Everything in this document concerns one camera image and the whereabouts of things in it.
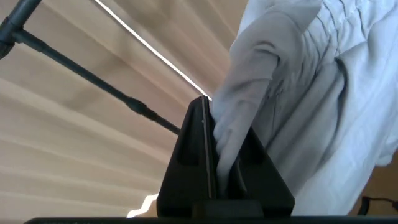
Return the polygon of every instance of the white cloth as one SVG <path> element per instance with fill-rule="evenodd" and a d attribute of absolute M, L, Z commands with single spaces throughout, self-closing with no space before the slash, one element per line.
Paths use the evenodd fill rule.
<path fill-rule="evenodd" d="M 398 146 L 397 3 L 249 0 L 211 107 L 222 192 L 251 125 L 293 215 L 351 210 Z"/>

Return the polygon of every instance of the gray fabric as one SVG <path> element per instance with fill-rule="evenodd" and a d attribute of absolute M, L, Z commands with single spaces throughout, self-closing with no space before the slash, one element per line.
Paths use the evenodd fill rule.
<path fill-rule="evenodd" d="M 294 215 L 348 213 L 398 146 L 397 30 L 395 0 L 249 1 L 211 107 L 220 192 L 252 125 Z"/>

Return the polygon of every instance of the black stand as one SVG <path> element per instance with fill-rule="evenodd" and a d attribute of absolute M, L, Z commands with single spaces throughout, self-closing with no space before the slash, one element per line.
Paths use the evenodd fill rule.
<path fill-rule="evenodd" d="M 155 111 L 148 108 L 143 102 L 125 95 L 115 87 L 98 78 L 96 75 L 81 67 L 68 57 L 48 46 L 45 42 L 24 30 L 24 24 L 40 4 L 41 0 L 20 0 L 10 15 L 0 25 L 0 59 L 4 58 L 13 48 L 15 42 L 23 43 L 42 52 L 54 61 L 67 67 L 85 80 L 98 86 L 102 90 L 113 95 L 125 103 L 130 109 L 146 118 L 155 121 L 169 131 L 179 134 L 180 129 L 166 119 L 159 116 Z"/>

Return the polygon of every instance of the light strip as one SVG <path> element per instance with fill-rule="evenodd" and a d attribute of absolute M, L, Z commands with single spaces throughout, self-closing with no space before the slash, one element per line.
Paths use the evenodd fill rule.
<path fill-rule="evenodd" d="M 123 22 L 122 19 L 119 18 L 108 6 L 106 6 L 104 3 L 102 3 L 100 0 L 95 0 L 109 15 L 111 15 L 116 21 L 118 21 L 127 31 L 129 31 L 134 37 L 138 39 L 139 42 L 144 44 L 145 47 L 147 47 L 152 53 L 154 53 L 158 58 L 160 58 L 166 65 L 168 65 L 170 68 L 172 68 L 175 72 L 177 72 L 180 76 L 182 76 L 189 84 L 191 84 L 193 87 L 195 87 L 201 94 L 207 96 L 209 100 L 211 98 L 206 94 L 204 90 L 202 90 L 195 82 L 193 82 L 186 74 L 181 72 L 173 63 L 171 63 L 169 60 L 167 60 L 162 54 L 160 54 L 153 46 L 148 44 L 140 35 L 138 35 L 131 27 L 129 27 L 125 22 Z"/>
<path fill-rule="evenodd" d="M 148 212 L 148 210 L 149 210 L 149 208 L 150 208 L 150 205 L 152 204 L 152 202 L 153 202 L 154 200 L 157 199 L 157 196 L 158 196 L 158 195 L 159 195 L 159 194 L 148 195 L 148 196 L 145 198 L 144 203 L 142 203 L 141 208 L 140 208 L 140 209 L 137 209 L 137 210 L 131 210 L 131 211 L 127 214 L 127 217 L 128 217 L 128 218 L 132 218 L 132 217 L 135 217 L 136 215 L 141 215 L 141 214 L 143 214 L 143 213 Z"/>

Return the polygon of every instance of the garment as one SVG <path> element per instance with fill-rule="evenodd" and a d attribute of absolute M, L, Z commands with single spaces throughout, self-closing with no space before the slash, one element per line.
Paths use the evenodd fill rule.
<path fill-rule="evenodd" d="M 253 127 L 293 215 L 345 215 L 398 147 L 398 1 L 249 0 L 211 114 L 221 193 Z"/>

